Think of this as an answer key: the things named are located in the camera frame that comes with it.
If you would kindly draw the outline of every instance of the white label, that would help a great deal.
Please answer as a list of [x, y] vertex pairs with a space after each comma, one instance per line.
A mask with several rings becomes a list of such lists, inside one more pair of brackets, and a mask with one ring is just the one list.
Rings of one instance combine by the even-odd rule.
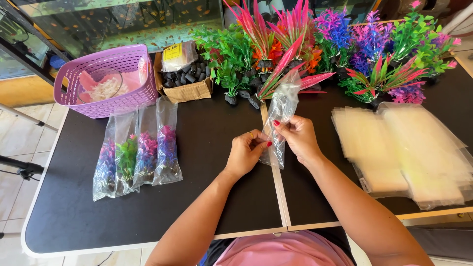
[[361, 187], [363, 188], [366, 193], [371, 193], [371, 189], [369, 188], [368, 184], [366, 183], [366, 180], [364, 177], [359, 179], [359, 183], [361, 184]]

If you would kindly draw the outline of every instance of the yellow label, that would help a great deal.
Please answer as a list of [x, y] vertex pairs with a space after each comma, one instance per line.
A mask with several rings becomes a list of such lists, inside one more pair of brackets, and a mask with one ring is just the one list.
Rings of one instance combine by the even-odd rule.
[[163, 60], [169, 60], [182, 55], [182, 43], [174, 44], [164, 50]]

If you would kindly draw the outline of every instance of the aquarium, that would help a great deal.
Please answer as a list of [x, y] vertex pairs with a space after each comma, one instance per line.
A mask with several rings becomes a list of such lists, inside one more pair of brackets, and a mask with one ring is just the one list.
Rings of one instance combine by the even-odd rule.
[[[27, 30], [0, 6], [0, 38], [6, 40], [40, 67], [46, 62], [48, 46]], [[0, 50], [0, 80], [33, 75], [6, 51]]]
[[149, 52], [223, 28], [220, 0], [11, 0], [73, 57], [130, 44]]
[[[350, 24], [362, 23], [365, 21], [366, 15], [373, 9], [377, 0], [309, 0], [309, 9], [314, 12], [317, 17], [322, 11], [332, 8], [336, 11], [343, 11], [347, 7], [347, 18], [350, 18]], [[253, 14], [253, 1], [247, 1], [251, 13]], [[296, 0], [258, 0], [258, 9], [264, 20], [276, 23], [277, 10], [292, 10], [297, 1]]]

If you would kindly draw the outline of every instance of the cardboard box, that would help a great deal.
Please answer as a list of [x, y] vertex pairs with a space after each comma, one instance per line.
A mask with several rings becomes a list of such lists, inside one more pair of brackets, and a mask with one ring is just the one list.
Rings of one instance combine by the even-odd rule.
[[154, 58], [156, 88], [161, 95], [166, 95], [172, 103], [182, 103], [211, 97], [213, 93], [213, 81], [211, 78], [176, 88], [165, 88], [163, 86], [163, 77], [161, 76], [161, 57], [162, 53], [157, 52]]

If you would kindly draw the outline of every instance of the tiled floor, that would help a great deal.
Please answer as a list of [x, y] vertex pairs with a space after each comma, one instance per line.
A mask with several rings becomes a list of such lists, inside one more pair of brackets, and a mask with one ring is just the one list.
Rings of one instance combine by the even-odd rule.
[[[473, 37], [463, 40], [456, 55], [466, 68], [473, 73], [473, 60], [468, 56], [473, 53]], [[22, 113], [47, 121], [59, 128], [65, 107], [57, 104], [18, 108]], [[0, 154], [17, 160], [45, 165], [56, 133], [38, 127], [28, 121], [0, 110]], [[0, 170], [15, 171], [0, 165]], [[23, 181], [18, 176], [0, 172], [0, 231], [21, 232], [21, 228], [33, 200], [38, 182]], [[463, 218], [456, 214], [438, 217], [402, 220], [404, 225], [432, 224], [439, 222], [471, 221], [465, 214]], [[359, 266], [371, 266], [366, 254], [353, 241], [353, 255]], [[102, 266], [144, 266], [152, 248], [132, 249], [114, 252]], [[97, 253], [70, 257], [34, 259], [22, 252], [19, 238], [0, 240], [0, 265], [2, 266], [95, 266], [106, 259], [110, 253]], [[436, 265], [455, 265], [452, 262], [434, 261]]]

